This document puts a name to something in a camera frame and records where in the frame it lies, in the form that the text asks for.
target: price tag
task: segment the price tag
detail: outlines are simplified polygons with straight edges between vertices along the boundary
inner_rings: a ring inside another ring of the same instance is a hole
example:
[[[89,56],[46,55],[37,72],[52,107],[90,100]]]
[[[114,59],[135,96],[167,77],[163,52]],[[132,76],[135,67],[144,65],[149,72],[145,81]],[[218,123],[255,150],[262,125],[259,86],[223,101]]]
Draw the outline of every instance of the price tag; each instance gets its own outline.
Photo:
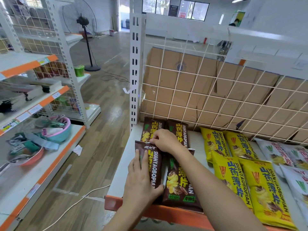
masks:
[[[35,186],[33,186],[33,188],[30,190],[30,192],[27,194],[27,198],[30,199],[32,198],[32,196],[36,193],[36,191],[38,190],[38,188],[40,187],[41,184],[35,184]]]
[[[21,114],[19,117],[17,117],[16,119],[20,122],[22,122],[23,120],[26,120],[28,117],[30,117],[31,114],[28,112],[25,112],[23,114]]]
[[[48,58],[44,58],[44,59],[38,60],[38,62],[39,62],[40,65],[44,65],[46,63],[49,63],[50,61],[49,61]]]
[[[0,73],[0,81],[2,81],[4,79],[6,79],[6,77],[3,74]]]
[[[40,104],[35,105],[32,109],[29,109],[28,112],[30,114],[35,114],[36,112],[40,111],[43,107]]]
[[[60,92],[56,92],[55,94],[52,95],[54,99],[58,98],[59,96],[61,96]]]
[[[12,129],[14,126],[16,126],[18,123],[19,123],[19,121],[14,119],[14,120],[10,121],[8,124],[2,126],[1,129],[5,133],[5,132],[9,131],[10,129]]]

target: ceiling light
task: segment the ceiling light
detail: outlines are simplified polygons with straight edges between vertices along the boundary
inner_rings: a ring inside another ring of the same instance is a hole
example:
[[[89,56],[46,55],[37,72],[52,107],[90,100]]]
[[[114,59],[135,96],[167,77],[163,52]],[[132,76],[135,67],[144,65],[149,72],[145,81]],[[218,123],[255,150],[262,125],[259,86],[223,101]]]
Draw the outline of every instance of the ceiling light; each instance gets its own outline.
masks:
[[[243,0],[233,0],[232,3],[236,3],[236,2],[239,2],[239,1],[243,1]]]

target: right hand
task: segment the right hand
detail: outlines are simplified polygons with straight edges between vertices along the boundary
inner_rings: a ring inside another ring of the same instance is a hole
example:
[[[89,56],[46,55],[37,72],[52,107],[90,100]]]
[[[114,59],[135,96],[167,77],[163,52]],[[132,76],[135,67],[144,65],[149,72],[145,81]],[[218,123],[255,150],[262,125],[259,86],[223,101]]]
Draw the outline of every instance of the right hand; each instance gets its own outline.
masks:
[[[184,146],[178,141],[176,136],[166,129],[160,129],[154,132],[150,143],[156,145],[161,151],[175,155],[177,151]]]

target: brown snack bag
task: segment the brown snack bag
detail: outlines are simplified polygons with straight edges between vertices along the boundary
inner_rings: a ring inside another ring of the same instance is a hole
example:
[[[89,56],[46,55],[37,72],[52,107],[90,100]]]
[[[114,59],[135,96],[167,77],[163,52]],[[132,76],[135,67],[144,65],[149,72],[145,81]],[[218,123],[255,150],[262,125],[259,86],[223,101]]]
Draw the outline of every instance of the brown snack bag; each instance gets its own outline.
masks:
[[[194,149],[188,150],[194,155]],[[169,160],[170,164],[162,205],[203,212],[202,206],[182,167],[173,156],[170,155]]]
[[[139,150],[140,163],[144,156],[144,151],[148,150],[149,154],[149,174],[151,185],[154,188],[159,187],[161,183],[161,152],[153,144],[135,141],[135,149]]]
[[[142,136],[140,141],[149,142],[150,139],[153,137],[155,131],[164,128],[165,128],[164,121],[152,120],[151,118],[144,118]]]
[[[171,120],[167,120],[166,129],[174,133],[183,146],[189,148],[187,127],[188,125],[185,123],[177,123]]]

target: snack bag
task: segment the snack bag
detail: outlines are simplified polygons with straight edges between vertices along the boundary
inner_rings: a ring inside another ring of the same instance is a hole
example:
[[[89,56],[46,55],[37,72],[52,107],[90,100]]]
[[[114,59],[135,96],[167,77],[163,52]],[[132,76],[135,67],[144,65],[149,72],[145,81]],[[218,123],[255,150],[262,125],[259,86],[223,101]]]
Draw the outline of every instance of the snack bag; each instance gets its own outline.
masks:
[[[212,153],[215,176],[222,180],[234,193],[242,198],[246,206],[253,212],[244,174],[237,157],[223,157]]]
[[[151,118],[144,118],[143,130],[141,140],[142,142],[149,142],[153,137],[155,131],[165,128],[164,121],[156,121]]]
[[[272,163],[241,158],[239,161],[250,189],[250,198],[256,217],[263,224],[296,229]]]
[[[142,161],[144,156],[144,151],[148,150],[149,154],[149,174],[151,185],[154,188],[159,187],[161,183],[161,152],[160,150],[153,144],[144,143],[141,141],[135,141],[135,149],[139,150],[140,153],[140,161]]]
[[[223,131],[223,133],[232,156],[246,159],[259,159],[245,135],[231,131]]]
[[[192,155],[195,150],[188,149]],[[180,164],[170,155],[162,205],[203,212],[201,204]]]
[[[184,147],[189,148],[187,128],[188,128],[188,125],[185,123],[177,123],[171,120],[167,120],[166,129],[174,133],[178,141]]]
[[[308,170],[280,167],[308,226]]]
[[[217,152],[222,156],[230,156],[224,135],[221,131],[211,130],[204,127],[200,127],[200,129],[204,139],[204,150],[208,162],[213,163],[212,152]]]
[[[280,176],[284,177],[279,165],[287,165],[296,167],[293,160],[289,157],[287,152],[277,143],[267,140],[255,138],[259,148],[265,155],[266,159],[273,162],[275,172]]]
[[[278,143],[293,160],[297,167],[308,170],[308,150],[302,145]]]

